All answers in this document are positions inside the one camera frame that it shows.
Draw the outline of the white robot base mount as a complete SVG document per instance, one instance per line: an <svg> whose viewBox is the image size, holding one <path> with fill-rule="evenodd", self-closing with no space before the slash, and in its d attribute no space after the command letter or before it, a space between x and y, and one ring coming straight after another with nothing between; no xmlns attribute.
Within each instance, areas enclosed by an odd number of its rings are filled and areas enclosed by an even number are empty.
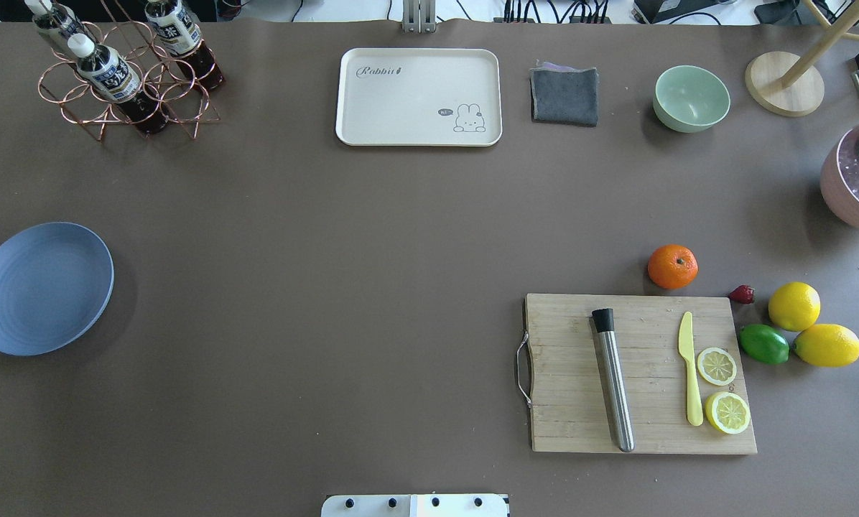
<svg viewBox="0 0 859 517"><path fill-rule="evenodd" d="M509 516L507 495L428 493L335 495L325 499L321 516Z"/></svg>

